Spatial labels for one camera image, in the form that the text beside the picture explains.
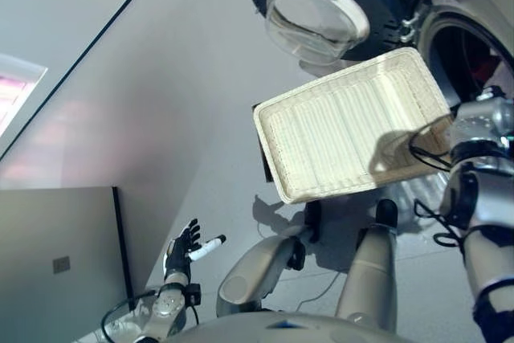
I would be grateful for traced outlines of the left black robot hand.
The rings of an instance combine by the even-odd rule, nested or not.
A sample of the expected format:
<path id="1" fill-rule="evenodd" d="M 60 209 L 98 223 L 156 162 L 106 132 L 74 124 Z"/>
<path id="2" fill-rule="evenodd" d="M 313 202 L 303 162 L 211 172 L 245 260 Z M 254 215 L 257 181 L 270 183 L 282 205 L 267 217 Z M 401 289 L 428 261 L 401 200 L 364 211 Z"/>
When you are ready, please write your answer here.
<path id="1" fill-rule="evenodd" d="M 218 235 L 200 243 L 201 226 L 196 218 L 190 220 L 180 234 L 171 239 L 163 257 L 163 273 L 166 280 L 174 273 L 181 273 L 190 279 L 190 265 L 203 259 L 226 242 L 225 235 Z"/>

